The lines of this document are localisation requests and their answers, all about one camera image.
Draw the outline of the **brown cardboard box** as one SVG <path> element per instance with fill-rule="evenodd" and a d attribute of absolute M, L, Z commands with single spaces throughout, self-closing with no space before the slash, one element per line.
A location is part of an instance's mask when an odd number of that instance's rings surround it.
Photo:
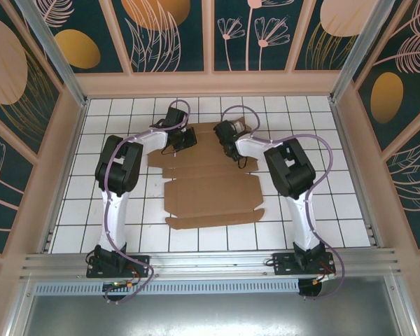
<path fill-rule="evenodd" d="M 148 166 L 162 169 L 167 224 L 175 230 L 258 222 L 264 215 L 253 158 L 235 162 L 224 154 L 216 123 L 195 123 L 197 143 L 173 154 L 156 150 Z"/>

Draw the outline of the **grey metal sheet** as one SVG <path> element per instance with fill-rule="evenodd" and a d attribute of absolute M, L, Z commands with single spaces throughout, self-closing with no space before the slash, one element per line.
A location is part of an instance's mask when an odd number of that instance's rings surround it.
<path fill-rule="evenodd" d="M 17 336 L 412 336 L 378 290 L 303 300 L 291 293 L 39 296 Z"/>

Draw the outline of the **wall panel with pink flowers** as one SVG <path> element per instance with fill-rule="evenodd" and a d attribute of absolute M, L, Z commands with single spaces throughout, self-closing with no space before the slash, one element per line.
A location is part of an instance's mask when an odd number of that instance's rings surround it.
<path fill-rule="evenodd" d="M 281 71 L 312 0 L 215 0 L 214 70 Z"/>

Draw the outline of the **aluminium table side rail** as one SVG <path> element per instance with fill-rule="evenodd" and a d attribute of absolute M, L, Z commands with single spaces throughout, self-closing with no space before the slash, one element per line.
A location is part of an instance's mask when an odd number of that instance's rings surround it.
<path fill-rule="evenodd" d="M 49 124 L 47 139 L 43 141 L 41 180 L 46 187 L 43 200 L 47 205 L 40 212 L 44 217 L 37 253 L 45 253 L 47 241 L 55 230 L 88 107 L 88 100 L 80 104 L 62 99 Z"/>
<path fill-rule="evenodd" d="M 332 102 L 330 102 L 330 107 L 337 127 L 339 140 L 341 142 L 346 158 L 347 167 L 349 168 L 349 173 L 351 175 L 353 188 L 357 196 L 358 205 L 365 222 L 365 229 L 368 233 L 371 247 L 379 249 L 381 247 L 380 244 L 382 239 L 379 236 L 379 229 L 376 226 L 375 215 L 372 212 L 371 204 L 367 198 L 365 184 L 359 171 L 358 163 L 353 151 L 353 146 L 351 144 L 349 135 L 347 134 L 347 129 L 344 125 L 341 111 L 337 105 Z"/>

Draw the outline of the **long aluminium mounting rail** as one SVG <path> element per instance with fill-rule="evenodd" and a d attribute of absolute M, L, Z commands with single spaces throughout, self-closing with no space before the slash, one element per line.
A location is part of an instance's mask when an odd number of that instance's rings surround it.
<path fill-rule="evenodd" d="M 401 272 L 390 248 L 339 248 L 347 277 L 372 277 Z M 150 253 L 155 280 L 271 278 L 265 265 L 272 251 Z M 85 281 L 84 253 L 32 254 L 24 259 L 20 279 L 28 281 Z"/>

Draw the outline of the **wall panel orange disc leaves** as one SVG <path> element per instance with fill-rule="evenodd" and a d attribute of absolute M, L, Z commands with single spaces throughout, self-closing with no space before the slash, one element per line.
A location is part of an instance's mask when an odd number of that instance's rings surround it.
<path fill-rule="evenodd" d="M 202 0 L 111 0 L 134 73 L 204 70 Z"/>

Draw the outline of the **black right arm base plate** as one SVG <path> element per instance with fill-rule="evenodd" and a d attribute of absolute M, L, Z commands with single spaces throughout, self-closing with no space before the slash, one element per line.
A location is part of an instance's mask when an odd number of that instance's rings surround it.
<path fill-rule="evenodd" d="M 302 269 L 295 260 L 294 253 L 274 253 L 272 255 L 272 266 L 276 275 L 316 275 L 316 274 L 335 274 L 336 268 L 333 255 L 325 252 L 310 262 L 305 269 Z"/>

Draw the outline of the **wall panel with orange oval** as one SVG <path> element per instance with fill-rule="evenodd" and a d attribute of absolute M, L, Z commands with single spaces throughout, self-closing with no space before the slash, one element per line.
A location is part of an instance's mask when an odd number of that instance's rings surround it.
<path fill-rule="evenodd" d="M 34 0 L 76 74 L 122 73 L 99 0 Z"/>

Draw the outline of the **aluminium corner post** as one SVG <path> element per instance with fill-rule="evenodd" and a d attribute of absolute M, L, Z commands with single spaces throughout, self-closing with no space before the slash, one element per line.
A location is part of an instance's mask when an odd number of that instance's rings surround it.
<path fill-rule="evenodd" d="M 331 105 L 336 105 L 346 91 L 361 62 L 367 57 L 372 44 L 377 40 L 386 20 L 392 17 L 393 8 L 400 6 L 395 5 L 397 1 L 399 0 L 377 0 L 330 92 L 329 102 Z"/>
<path fill-rule="evenodd" d="M 80 106 L 84 106 L 87 101 L 87 97 L 76 80 L 73 70 L 56 43 L 52 32 L 39 13 L 36 4 L 33 0 L 15 0 L 15 2 L 19 7 L 20 12 L 28 21 L 29 26 L 32 28 L 32 31 L 35 33 L 37 39 L 45 48 L 57 72 L 63 79 L 64 84 L 73 95 L 73 98 Z"/>

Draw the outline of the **wall panel orange oval feather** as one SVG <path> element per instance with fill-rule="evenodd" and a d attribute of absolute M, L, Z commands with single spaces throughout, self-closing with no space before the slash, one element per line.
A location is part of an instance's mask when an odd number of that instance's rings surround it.
<path fill-rule="evenodd" d="M 420 114 L 420 35 L 391 38 L 358 93 L 384 150 Z"/>

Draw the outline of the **wall panel beige disc gold lines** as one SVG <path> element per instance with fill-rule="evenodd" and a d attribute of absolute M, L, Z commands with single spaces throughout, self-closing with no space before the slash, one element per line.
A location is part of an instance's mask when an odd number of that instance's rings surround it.
<path fill-rule="evenodd" d="M 297 71 L 338 71 L 377 0 L 316 0 L 297 57 Z"/>

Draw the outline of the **wall panel with single flower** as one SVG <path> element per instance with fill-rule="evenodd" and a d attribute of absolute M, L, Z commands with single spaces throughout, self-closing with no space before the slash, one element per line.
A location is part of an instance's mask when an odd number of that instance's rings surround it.
<path fill-rule="evenodd" d="M 0 254 L 4 252 L 33 165 L 0 136 Z"/>

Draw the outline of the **wall panel with feather leaves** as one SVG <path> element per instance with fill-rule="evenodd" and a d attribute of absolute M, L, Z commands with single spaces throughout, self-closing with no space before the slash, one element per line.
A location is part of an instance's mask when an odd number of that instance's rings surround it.
<path fill-rule="evenodd" d="M 420 129 L 386 161 L 391 180 L 420 249 Z"/>

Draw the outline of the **wall panel with pink feather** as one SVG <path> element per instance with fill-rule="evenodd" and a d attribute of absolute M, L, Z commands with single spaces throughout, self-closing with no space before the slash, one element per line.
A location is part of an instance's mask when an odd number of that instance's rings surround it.
<path fill-rule="evenodd" d="M 358 69 L 353 75 L 352 80 L 354 81 L 354 83 L 358 82 L 358 77 L 363 71 L 368 60 L 371 58 L 372 53 L 377 48 L 379 42 L 383 39 L 385 31 L 389 28 L 389 25 L 391 24 L 391 21 L 393 20 L 396 11 L 399 9 L 399 7 L 404 1 L 405 0 L 395 0 L 391 13 L 387 17 L 376 39 L 373 41 L 369 50 L 365 54 L 365 57 L 361 61 Z M 411 37 L 412 35 L 420 36 L 420 0 L 409 0 L 409 6 L 407 7 L 404 15 L 401 17 L 398 24 L 395 26 L 395 29 L 390 33 L 389 37 L 385 42 L 388 43 L 391 39 L 395 40 L 395 42 L 391 43 L 391 50 L 386 52 L 385 57 L 387 55 L 390 55 L 391 51 L 396 51 L 398 49 L 398 45 L 403 42 L 403 38 Z"/>

